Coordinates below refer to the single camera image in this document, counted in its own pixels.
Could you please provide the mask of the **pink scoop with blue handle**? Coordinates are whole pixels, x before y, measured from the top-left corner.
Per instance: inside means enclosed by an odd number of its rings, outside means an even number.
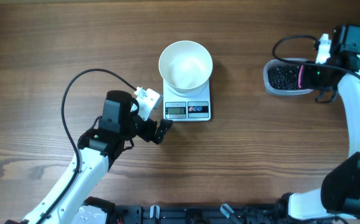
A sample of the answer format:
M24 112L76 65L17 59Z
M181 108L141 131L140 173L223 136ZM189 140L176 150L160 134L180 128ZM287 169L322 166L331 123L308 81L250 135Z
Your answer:
M299 72L298 72L298 89L302 89L302 79L303 79L303 72L304 72L304 65L301 65Z

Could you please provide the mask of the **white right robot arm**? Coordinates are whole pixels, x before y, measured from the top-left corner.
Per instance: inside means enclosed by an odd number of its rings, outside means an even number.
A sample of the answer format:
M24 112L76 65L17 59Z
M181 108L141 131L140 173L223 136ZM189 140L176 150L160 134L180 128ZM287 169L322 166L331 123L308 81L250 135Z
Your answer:
M360 26L336 26L332 37L324 34L314 42L316 60L300 63L298 86L341 97L349 154L324 178L320 188L288 194L282 217L305 223L360 219Z

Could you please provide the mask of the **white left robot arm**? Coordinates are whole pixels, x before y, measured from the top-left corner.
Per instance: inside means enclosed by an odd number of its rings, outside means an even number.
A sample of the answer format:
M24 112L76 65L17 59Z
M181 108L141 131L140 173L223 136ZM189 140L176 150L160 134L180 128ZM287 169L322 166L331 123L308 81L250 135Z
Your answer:
M125 146L138 136L160 144L173 122L149 118L163 99L159 93L137 88L136 97L128 92L107 93L103 113L78 140L74 157L47 196L28 213L22 223L71 223L94 186L110 170Z

